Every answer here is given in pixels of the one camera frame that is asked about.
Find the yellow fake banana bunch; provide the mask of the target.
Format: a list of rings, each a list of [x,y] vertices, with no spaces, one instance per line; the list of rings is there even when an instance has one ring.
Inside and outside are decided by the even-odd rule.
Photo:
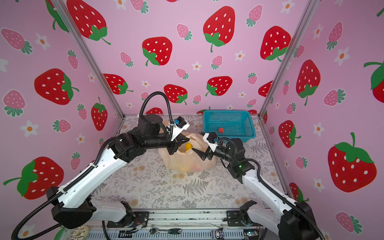
[[[193,146],[192,144],[190,144],[189,142],[186,144],[186,152],[189,151],[190,149],[192,149]]]

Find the green circuit board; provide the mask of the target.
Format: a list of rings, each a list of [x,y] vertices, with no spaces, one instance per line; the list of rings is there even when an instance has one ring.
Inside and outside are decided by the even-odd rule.
[[[244,240],[258,240],[259,232],[257,230],[244,230]]]

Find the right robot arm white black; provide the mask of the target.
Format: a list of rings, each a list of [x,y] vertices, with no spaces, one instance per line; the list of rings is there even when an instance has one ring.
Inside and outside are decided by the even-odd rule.
[[[317,226],[311,207],[286,196],[261,176],[261,165],[245,156],[240,139],[218,137],[206,133],[203,140],[208,144],[205,152],[194,150],[202,160],[219,158],[228,162],[225,166],[231,176],[255,192],[271,209],[270,212],[251,204],[246,217],[274,232],[281,240],[323,240],[325,236]]]

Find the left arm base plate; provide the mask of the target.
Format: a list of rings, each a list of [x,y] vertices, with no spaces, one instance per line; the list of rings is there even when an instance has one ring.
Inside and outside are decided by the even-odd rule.
[[[137,226],[146,227],[149,220],[150,212],[133,212],[127,214],[117,223],[108,221],[108,228],[136,228]]]

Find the small cartoon figure sticker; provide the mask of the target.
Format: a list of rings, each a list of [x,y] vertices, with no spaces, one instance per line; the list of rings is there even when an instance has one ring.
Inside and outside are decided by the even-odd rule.
[[[212,230],[211,235],[213,240],[223,240],[224,239],[224,229]]]

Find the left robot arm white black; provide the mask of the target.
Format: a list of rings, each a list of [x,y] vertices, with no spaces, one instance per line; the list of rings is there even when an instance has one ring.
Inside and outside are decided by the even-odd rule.
[[[163,124],[160,116],[144,114],[146,105],[156,95],[162,96],[166,101],[170,119],[168,126]],[[61,187],[51,187],[47,192],[47,201],[16,226],[11,238],[18,240],[23,226],[50,204],[54,206],[52,215],[57,224],[30,236],[31,240],[59,227],[75,229],[92,221],[116,223],[120,227],[125,227],[131,222],[135,223],[137,217],[127,202],[96,202],[91,197],[92,192],[113,173],[136,157],[142,156],[147,150],[166,149],[170,155],[174,154],[182,144],[189,141],[189,138],[182,134],[189,126],[183,117],[173,120],[170,101],[165,93],[150,94],[141,107],[138,126],[117,137],[107,139],[96,159],[84,171]]]

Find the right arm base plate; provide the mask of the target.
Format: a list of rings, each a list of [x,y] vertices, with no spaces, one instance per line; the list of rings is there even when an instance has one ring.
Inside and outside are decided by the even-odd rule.
[[[223,222],[227,222],[230,227],[262,227],[256,222],[252,222],[245,211],[234,210],[226,211],[226,218]]]

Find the aluminium rail frame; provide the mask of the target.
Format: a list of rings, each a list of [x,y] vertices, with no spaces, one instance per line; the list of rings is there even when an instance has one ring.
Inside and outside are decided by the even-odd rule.
[[[224,229],[224,240],[243,240],[244,230],[257,230],[259,240],[265,239],[267,233],[271,232],[262,227],[230,227],[226,218],[226,211],[246,209],[210,209],[210,210],[147,210],[138,212],[150,212],[146,227],[136,228],[103,228],[101,223],[88,223],[90,229],[86,240],[212,240],[212,230]],[[182,229],[180,235],[156,234],[151,235],[149,229]],[[61,240],[69,240],[73,230],[63,230],[59,237]]]

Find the banana print plastic bag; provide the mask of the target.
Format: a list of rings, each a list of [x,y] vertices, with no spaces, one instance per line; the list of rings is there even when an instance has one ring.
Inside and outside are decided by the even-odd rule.
[[[209,147],[203,141],[202,135],[189,132],[182,132],[182,134],[190,139],[188,142],[197,150],[204,152]],[[170,155],[167,149],[159,149],[166,168],[179,173],[195,173],[216,166],[218,158],[213,157],[211,160],[203,161],[192,149],[186,152],[186,144],[183,144],[173,155]]]

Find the teal plastic basket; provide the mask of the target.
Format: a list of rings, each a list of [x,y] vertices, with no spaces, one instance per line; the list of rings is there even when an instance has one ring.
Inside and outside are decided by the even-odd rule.
[[[215,132],[219,137],[239,138],[244,143],[256,137],[251,114],[247,111],[206,110],[203,113],[203,132]]]

